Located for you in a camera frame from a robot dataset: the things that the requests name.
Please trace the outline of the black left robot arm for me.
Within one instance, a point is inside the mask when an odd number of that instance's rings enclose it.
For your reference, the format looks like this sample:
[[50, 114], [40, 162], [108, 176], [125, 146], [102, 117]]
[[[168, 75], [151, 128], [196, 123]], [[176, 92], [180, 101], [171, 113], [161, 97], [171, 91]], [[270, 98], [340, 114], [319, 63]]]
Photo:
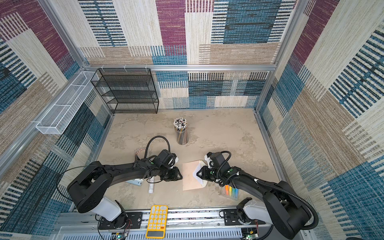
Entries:
[[99, 161], [82, 167], [82, 171], [68, 184], [68, 200], [72, 201], [79, 213], [92, 212], [115, 229], [125, 229], [129, 217], [117, 201], [105, 197], [110, 186], [134, 179], [159, 177], [163, 182], [182, 180], [180, 170], [175, 167], [178, 157], [171, 149], [162, 150], [158, 155], [144, 158], [135, 157], [135, 161], [122, 165], [103, 165]]

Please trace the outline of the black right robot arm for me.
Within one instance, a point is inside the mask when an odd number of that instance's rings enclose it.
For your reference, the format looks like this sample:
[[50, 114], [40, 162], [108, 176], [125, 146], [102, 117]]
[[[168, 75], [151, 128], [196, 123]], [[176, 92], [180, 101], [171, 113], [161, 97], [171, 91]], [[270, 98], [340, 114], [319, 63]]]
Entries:
[[208, 162], [197, 171], [204, 181], [215, 182], [220, 187], [229, 186], [243, 190], [264, 202], [271, 224], [287, 239], [292, 240], [301, 230], [312, 230], [319, 224], [315, 208], [298, 196], [285, 182], [268, 182], [256, 178], [238, 167], [229, 165], [232, 154], [221, 151], [206, 154]]

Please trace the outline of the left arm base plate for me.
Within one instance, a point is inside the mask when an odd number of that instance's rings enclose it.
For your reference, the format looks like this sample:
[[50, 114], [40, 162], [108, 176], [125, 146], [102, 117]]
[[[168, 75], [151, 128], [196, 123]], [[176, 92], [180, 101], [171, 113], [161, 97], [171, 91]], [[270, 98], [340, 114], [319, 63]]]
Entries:
[[107, 221], [104, 217], [99, 221], [99, 230], [128, 230], [139, 229], [143, 212], [121, 213], [115, 220]]

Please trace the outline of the white glue stick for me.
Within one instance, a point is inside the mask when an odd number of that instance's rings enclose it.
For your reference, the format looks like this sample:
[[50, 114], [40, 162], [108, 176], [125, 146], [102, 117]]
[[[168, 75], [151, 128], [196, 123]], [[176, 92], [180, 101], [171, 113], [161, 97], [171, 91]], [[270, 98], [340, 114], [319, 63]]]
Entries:
[[150, 179], [148, 179], [148, 183], [149, 183], [149, 194], [152, 194], [154, 192], [154, 184], [155, 184], [155, 177], [151, 177]]

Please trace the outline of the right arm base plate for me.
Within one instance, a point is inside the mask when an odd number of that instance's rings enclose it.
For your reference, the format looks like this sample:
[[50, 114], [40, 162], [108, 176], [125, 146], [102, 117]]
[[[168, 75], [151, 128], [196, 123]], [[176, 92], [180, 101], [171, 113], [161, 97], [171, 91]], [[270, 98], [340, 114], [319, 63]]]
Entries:
[[251, 220], [243, 210], [238, 209], [220, 210], [219, 216], [224, 219], [226, 226], [266, 224], [261, 220]]

